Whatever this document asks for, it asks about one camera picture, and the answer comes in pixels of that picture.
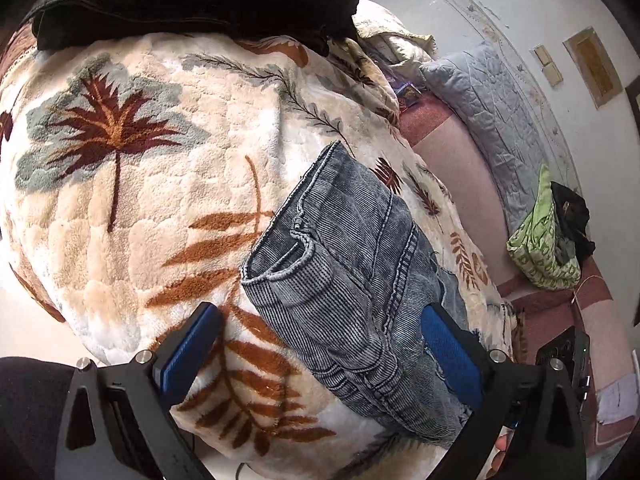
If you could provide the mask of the person's right hand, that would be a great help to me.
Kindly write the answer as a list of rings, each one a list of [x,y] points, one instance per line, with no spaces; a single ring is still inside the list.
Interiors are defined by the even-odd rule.
[[[487,479],[493,477],[498,472],[500,466],[503,463],[504,458],[506,457],[506,451],[508,450],[508,447],[509,447],[509,435],[503,434],[502,436],[498,437],[498,440],[496,441],[496,444],[495,444],[495,449],[497,450],[497,453],[491,461],[490,468],[488,470],[488,473],[486,474]]]

